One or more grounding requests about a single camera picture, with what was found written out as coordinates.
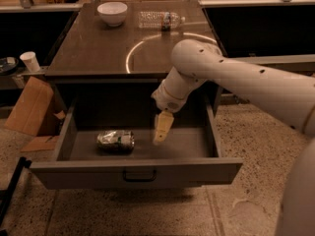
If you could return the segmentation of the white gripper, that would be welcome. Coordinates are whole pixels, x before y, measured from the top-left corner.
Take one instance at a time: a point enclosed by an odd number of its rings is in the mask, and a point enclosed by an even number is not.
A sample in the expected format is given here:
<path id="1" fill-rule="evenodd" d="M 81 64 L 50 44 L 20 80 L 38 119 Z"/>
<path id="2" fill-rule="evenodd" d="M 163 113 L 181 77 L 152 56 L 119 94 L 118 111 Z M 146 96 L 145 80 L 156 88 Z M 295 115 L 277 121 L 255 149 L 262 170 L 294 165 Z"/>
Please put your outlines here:
<path id="1" fill-rule="evenodd" d="M 151 98 L 161 113 L 155 118 L 154 143 L 159 144 L 165 141 L 174 121 L 172 113 L 178 112 L 186 103 L 185 99 L 177 99 L 167 92 L 165 83 L 161 82 L 158 88 L 152 93 Z"/>

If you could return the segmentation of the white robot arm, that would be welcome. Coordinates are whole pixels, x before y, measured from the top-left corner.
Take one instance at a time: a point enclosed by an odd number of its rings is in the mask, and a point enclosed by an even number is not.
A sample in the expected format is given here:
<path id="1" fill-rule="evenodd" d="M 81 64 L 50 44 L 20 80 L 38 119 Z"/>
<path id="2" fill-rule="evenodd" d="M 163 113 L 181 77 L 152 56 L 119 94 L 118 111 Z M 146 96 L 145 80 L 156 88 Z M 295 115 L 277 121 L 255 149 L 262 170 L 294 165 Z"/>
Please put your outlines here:
<path id="1" fill-rule="evenodd" d="M 171 61 L 172 69 L 152 94 L 161 110 L 154 141 L 165 140 L 173 114 L 206 81 L 249 100 L 312 138 L 288 175 L 275 236 L 315 236 L 315 78 L 225 58 L 216 46 L 194 39 L 179 41 Z"/>

